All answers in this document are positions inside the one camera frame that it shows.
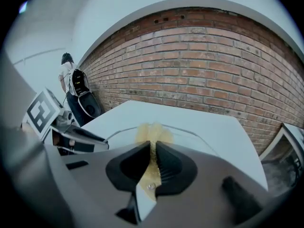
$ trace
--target white table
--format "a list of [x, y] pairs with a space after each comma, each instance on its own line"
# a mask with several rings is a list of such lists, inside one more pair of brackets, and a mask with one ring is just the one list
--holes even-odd
[[[108, 138], [118, 130], [154, 122], [197, 134], [204, 141], [193, 134], [169, 128], [173, 133], [174, 144], [219, 156], [268, 190], [264, 170], [257, 152], [235, 117], [166, 105], [127, 101], [84, 125], [83, 128], [100, 137]], [[134, 143], [136, 132], [135, 128], [113, 136], [109, 139], [109, 149]], [[140, 218], [144, 220], [156, 202], [145, 194], [140, 185], [136, 186], [136, 197]]]

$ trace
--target white shirt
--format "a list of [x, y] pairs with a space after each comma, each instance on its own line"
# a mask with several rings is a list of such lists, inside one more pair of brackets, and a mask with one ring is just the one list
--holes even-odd
[[63, 78], [64, 78], [63, 80], [66, 85], [66, 93], [70, 91], [72, 95], [74, 95], [74, 90], [72, 87], [72, 82], [69, 82], [70, 81], [69, 73], [72, 69], [76, 69], [76, 68], [78, 68], [78, 65], [75, 63], [70, 63], [70, 62], [64, 63], [59, 68], [59, 75], [63, 76]]

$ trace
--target white wall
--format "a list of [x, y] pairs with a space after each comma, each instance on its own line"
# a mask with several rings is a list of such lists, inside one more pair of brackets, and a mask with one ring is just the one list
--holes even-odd
[[278, 0], [88, 0], [75, 22], [75, 61], [81, 63], [109, 35], [140, 17], [190, 6], [228, 10], [260, 22], [284, 39], [304, 61], [301, 33]]
[[5, 43], [9, 59], [28, 85], [36, 93], [47, 87], [60, 102], [65, 94], [58, 71], [62, 54], [71, 47], [73, 25], [50, 20], [20, 23], [13, 27], [15, 34], [12, 33]]
[[15, 70], [7, 54], [0, 55], [0, 125], [20, 127], [35, 92]]
[[7, 35], [4, 48], [35, 92], [50, 89], [62, 102], [61, 57], [70, 52], [75, 17], [87, 0], [30, 0]]

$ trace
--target dark pants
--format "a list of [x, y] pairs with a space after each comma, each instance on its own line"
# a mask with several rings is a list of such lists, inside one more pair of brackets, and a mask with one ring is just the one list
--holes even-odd
[[93, 118], [88, 116], [81, 108], [80, 104], [78, 103], [77, 96], [71, 95], [71, 93], [68, 92], [66, 98], [67, 103], [71, 108], [74, 117], [76, 118], [76, 121], [81, 127], [93, 120]]

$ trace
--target white ceiling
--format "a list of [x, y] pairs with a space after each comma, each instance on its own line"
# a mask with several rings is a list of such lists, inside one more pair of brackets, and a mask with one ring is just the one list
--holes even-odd
[[45, 20], [72, 21], [87, 0], [29, 0], [18, 20], [33, 23]]

